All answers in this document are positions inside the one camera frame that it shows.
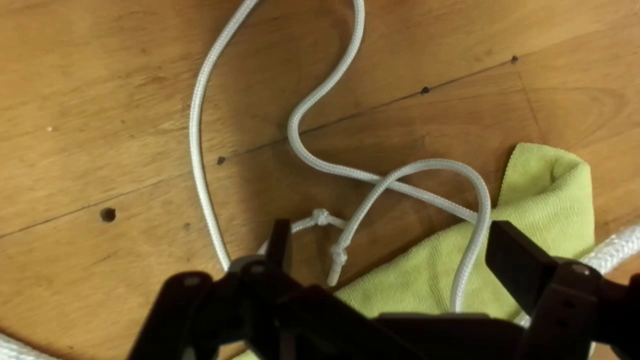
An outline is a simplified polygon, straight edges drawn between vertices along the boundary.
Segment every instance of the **cloth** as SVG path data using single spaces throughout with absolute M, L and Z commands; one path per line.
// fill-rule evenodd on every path
M 545 252 L 579 259 L 593 247 L 589 168 L 570 153 L 518 145 L 509 156 L 494 221 L 509 221 Z M 366 317 L 379 313 L 447 313 L 452 279 L 471 234 L 455 225 L 337 293 Z M 484 251 L 464 293 L 464 313 L 514 319 L 515 302 L 484 264 Z

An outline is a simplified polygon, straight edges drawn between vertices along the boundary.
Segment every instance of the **hole in wood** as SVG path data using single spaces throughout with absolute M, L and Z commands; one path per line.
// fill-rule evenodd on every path
M 114 222 L 116 221 L 116 209 L 102 209 L 99 210 L 99 221 L 104 222 L 104 225 L 109 225 L 109 222 Z

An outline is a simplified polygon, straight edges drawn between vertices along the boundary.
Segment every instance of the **white cable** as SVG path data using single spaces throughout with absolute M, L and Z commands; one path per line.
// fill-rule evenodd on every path
M 363 36 L 363 0 L 353 0 L 353 34 L 352 34 L 352 40 L 349 40 L 344 57 L 340 59 L 337 66 L 331 71 L 331 75 L 293 108 L 293 113 L 290 114 L 290 121 L 288 121 L 285 137 L 288 137 L 288 142 L 290 142 L 292 151 L 295 153 L 295 156 L 303 165 L 307 165 L 307 166 L 312 166 L 312 168 L 315 168 L 320 173 L 326 173 L 326 174 L 334 174 L 334 176 L 341 176 L 341 179 L 353 179 L 353 180 L 360 180 L 360 182 L 376 184 L 376 182 L 379 182 L 379 176 L 363 173 L 363 171 L 358 171 L 358 168 L 348 168 L 348 166 L 341 166 L 341 165 L 331 165 L 331 163 L 320 161 L 314 155 L 310 155 L 306 151 L 306 147 L 302 145 L 302 140 L 300 140 L 300 121 L 344 76 L 344 72 L 348 71 L 348 66 L 352 64 L 352 61 L 358 55 L 358 49 L 361 44 L 361 36 Z M 453 217 L 458 217 L 461 221 L 475 222 L 475 212 L 471 212 L 471 210 L 467 210 L 467 209 L 464 209 L 464 207 L 459 207 L 455 203 L 450 203 L 445 199 L 440 199 L 440 197 L 436 197 L 432 193 L 423 193 L 419 189 L 413 189 L 413 186 L 407 186 L 407 184 L 399 184 L 399 182 L 389 184 L 389 189 L 396 191 L 396 193 L 407 194 L 407 197 L 411 197 L 416 201 L 421 201 L 425 205 L 437 207 L 437 209 L 442 209 L 442 210 L 445 210 L 445 212 L 450 212 L 450 214 L 453 214 Z
M 485 189 L 481 176 L 474 168 L 469 168 L 461 163 L 455 163 L 455 161 L 442 161 L 442 159 L 419 161 L 419 163 L 411 163 L 411 165 L 397 168 L 391 174 L 384 176 L 376 184 L 376 189 L 366 197 L 366 201 L 360 205 L 360 209 L 356 210 L 352 221 L 348 221 L 337 242 L 331 247 L 334 264 L 327 274 L 330 286 L 334 286 L 337 283 L 341 267 L 348 259 L 345 249 L 349 247 L 361 219 L 368 214 L 368 210 L 379 199 L 379 194 L 397 179 L 403 179 L 403 176 L 409 176 L 416 173 L 428 173 L 428 171 L 445 171 L 445 173 L 455 173 L 455 174 L 467 179 L 475 191 L 475 197 L 478 197 L 478 225 L 474 227 L 471 241 L 467 242 L 467 247 L 464 251 L 459 267 L 455 270 L 453 286 L 452 286 L 453 313 L 458 313 L 461 308 L 466 281 L 471 272 L 474 260 L 478 259 L 478 252 L 481 249 L 481 241 L 485 239 L 488 229 L 489 229 L 491 201 L 489 201 L 489 194 L 488 194 L 488 189 Z
M 239 5 L 239 9 L 236 10 L 236 15 L 227 20 L 227 25 L 223 27 L 221 34 L 217 36 L 217 40 L 214 43 L 214 47 L 208 51 L 203 64 L 200 69 L 197 80 L 196 80 L 196 89 L 194 89 L 194 97 L 192 97 L 192 104 L 189 104 L 189 124 L 187 124 L 187 149 L 189 149 L 189 159 L 192 159 L 192 173 L 194 173 L 194 182 L 196 182 L 196 193 L 200 199 L 200 207 L 202 207 L 202 214 L 203 214 L 203 222 L 208 229 L 208 234 L 212 236 L 217 260 L 221 270 L 226 272 L 230 267 L 230 259 L 226 252 L 226 245 L 221 241 L 220 234 L 220 227 L 214 214 L 214 207 L 212 207 L 212 199 L 208 193 L 208 184 L 205 184 L 205 174 L 203 174 L 203 161 L 202 161 L 202 103 L 203 103 L 203 94 L 205 94 L 205 84 L 208 79 L 212 76 L 212 71 L 221 55 L 221 51 L 226 49 L 227 40 L 236 34 L 236 31 L 239 29 L 239 25 L 244 22 L 244 18 L 249 15 L 249 10 L 258 5 L 258 0 L 244 0 Z
M 302 219 L 292 225 L 292 234 L 312 227 L 327 227 L 327 225 L 336 229 L 344 229 L 345 222 L 341 219 L 331 217 L 326 209 L 314 209 L 314 212 L 307 219 Z

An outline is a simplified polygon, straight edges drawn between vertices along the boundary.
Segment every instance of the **green cloth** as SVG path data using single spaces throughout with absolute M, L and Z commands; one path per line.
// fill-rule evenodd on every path
M 591 180 L 586 163 L 563 151 L 518 145 L 509 156 L 494 221 L 509 221 L 545 252 L 579 259 L 593 245 Z M 366 317 L 450 311 L 450 288 L 471 225 L 455 225 L 337 293 Z M 512 319 L 515 302 L 481 256 L 466 286 L 464 313 Z

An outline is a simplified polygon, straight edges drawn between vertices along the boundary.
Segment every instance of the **wood grain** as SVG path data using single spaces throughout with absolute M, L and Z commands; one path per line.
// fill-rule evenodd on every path
M 192 83 L 233 5 L 1 7 L 0 197 L 11 207 L 0 210 L 0 236 L 187 173 Z M 606 29 L 627 13 L 606 0 L 372 3 L 361 55 L 303 128 Z M 260 5 L 210 87 L 208 159 L 281 139 L 290 108 L 326 76 L 348 34 L 344 0 Z
M 545 142 L 591 165 L 599 236 L 637 222 L 637 0 L 368 7 L 361 55 L 303 122 L 318 156 L 379 174 L 455 159 L 496 194 L 512 147 Z M 0 5 L 0 330 L 63 359 L 123 359 L 167 274 L 220 274 L 192 191 L 186 110 L 200 61 L 233 9 Z M 315 207 L 348 217 L 369 191 L 306 168 L 281 140 L 285 114 L 348 34 L 344 0 L 272 0 L 221 57 L 205 156 L 233 256 L 253 252 L 274 219 Z M 474 207 L 459 179 L 409 182 Z M 106 207 L 118 212 L 112 225 L 99 222 Z M 452 222 L 386 194 L 353 241 L 344 283 Z M 334 236 L 323 229 L 295 241 L 295 279 L 322 281 Z M 633 260 L 614 277 L 637 269 Z

